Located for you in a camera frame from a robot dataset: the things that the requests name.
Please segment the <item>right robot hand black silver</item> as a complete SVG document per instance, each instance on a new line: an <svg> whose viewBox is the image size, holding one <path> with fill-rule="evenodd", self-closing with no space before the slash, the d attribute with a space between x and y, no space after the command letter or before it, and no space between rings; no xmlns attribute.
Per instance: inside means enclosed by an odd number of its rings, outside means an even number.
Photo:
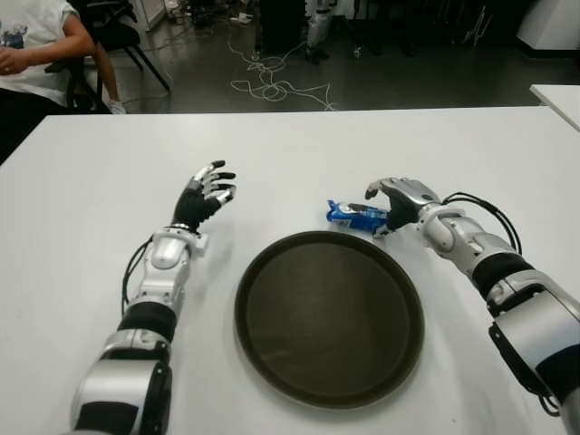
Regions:
<svg viewBox="0 0 580 435"><path fill-rule="evenodd" d="M374 237L382 237L410 223L417 223L426 207L438 207L441 200L430 188L416 179L384 178L371 183L365 198L382 192L389 198L390 210L384 224L375 229Z"/></svg>

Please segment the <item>left robot hand black silver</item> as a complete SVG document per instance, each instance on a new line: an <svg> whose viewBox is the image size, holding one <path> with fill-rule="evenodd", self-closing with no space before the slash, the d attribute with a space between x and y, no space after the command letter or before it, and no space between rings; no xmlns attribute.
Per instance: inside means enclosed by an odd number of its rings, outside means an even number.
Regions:
<svg viewBox="0 0 580 435"><path fill-rule="evenodd" d="M174 209L173 226L196 232L201 223L234 199L237 187L232 181L237 175L220 171L225 165L224 160L214 160L188 181Z"/></svg>

